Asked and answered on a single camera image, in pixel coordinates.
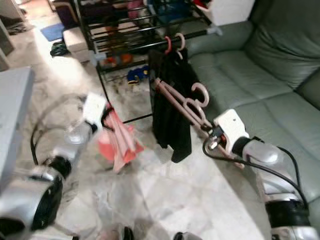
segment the pink cloth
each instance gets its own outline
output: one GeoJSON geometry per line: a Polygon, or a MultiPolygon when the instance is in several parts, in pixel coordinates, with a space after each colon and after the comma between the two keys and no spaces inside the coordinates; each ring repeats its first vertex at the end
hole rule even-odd
{"type": "Polygon", "coordinates": [[[119,172],[144,148],[134,137],[133,126],[124,125],[115,110],[112,110],[104,119],[104,124],[113,128],[114,131],[103,130],[98,139],[99,150],[108,161],[113,163],[113,170],[119,172]]]}
{"type": "MultiPolygon", "coordinates": [[[[136,9],[136,8],[142,7],[143,5],[144,5],[143,0],[130,1],[130,2],[128,2],[127,9],[128,10],[136,9]]],[[[135,19],[135,18],[139,17],[139,10],[128,11],[128,16],[130,19],[135,19]]]]}

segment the green leather sofa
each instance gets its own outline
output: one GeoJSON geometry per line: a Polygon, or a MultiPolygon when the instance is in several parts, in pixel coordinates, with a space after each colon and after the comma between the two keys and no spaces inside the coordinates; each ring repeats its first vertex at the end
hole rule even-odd
{"type": "Polygon", "coordinates": [[[248,21],[221,29],[187,42],[206,114],[236,109],[250,136],[295,156],[320,233],[320,0],[257,0],[248,21]]]}

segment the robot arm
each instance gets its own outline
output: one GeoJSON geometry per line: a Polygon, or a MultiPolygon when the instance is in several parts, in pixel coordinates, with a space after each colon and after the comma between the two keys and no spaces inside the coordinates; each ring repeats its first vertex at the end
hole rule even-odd
{"type": "MultiPolygon", "coordinates": [[[[284,165],[283,152],[272,144],[250,139],[235,110],[225,111],[213,122],[216,130],[211,135],[212,141],[209,141],[213,147],[219,143],[230,156],[242,157],[248,163],[267,167],[294,181],[284,165]]],[[[304,196],[287,180],[258,168],[253,170],[262,183],[272,239],[319,240],[317,231],[310,225],[304,196]]]]}
{"type": "Polygon", "coordinates": [[[49,158],[25,175],[12,175],[0,193],[0,239],[28,239],[53,224],[65,179],[78,165],[81,152],[102,128],[105,98],[90,93],[83,118],[66,132],[49,158]]]}

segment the pink clothes hanger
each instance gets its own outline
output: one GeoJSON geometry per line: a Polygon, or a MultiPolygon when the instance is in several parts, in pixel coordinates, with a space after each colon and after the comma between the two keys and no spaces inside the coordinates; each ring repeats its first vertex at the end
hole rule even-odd
{"type": "Polygon", "coordinates": [[[212,124],[206,119],[206,115],[202,110],[202,107],[207,106],[209,103],[209,93],[205,86],[197,82],[193,84],[191,88],[192,91],[199,90],[203,94],[204,101],[200,102],[198,99],[193,100],[191,98],[185,98],[172,86],[161,81],[160,78],[155,80],[155,84],[169,102],[172,103],[172,105],[174,105],[197,129],[201,130],[203,124],[212,127],[212,124]],[[192,105],[197,110],[198,114],[194,113],[189,105],[192,105]]]}
{"type": "Polygon", "coordinates": [[[170,53],[171,50],[172,50],[171,38],[168,37],[168,36],[165,36],[164,38],[165,38],[166,41],[168,42],[168,48],[167,48],[167,50],[164,51],[164,53],[165,53],[165,54],[168,54],[168,53],[170,53]]]}
{"type": "Polygon", "coordinates": [[[186,39],[185,39],[185,36],[181,33],[181,32],[178,32],[174,35],[175,37],[179,37],[181,39],[181,47],[179,47],[177,50],[176,50],[176,53],[179,55],[180,59],[183,60],[183,56],[181,54],[181,50],[183,50],[186,46],[186,39]]]}

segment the white container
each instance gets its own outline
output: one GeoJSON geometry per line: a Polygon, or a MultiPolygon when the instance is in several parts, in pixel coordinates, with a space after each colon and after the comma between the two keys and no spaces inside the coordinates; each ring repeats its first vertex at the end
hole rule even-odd
{"type": "Polygon", "coordinates": [[[80,63],[90,60],[88,46],[80,27],[74,27],[63,32],[66,48],[80,63]]]}
{"type": "Polygon", "coordinates": [[[255,0],[212,0],[208,9],[197,6],[217,26],[246,21],[255,0]]]}

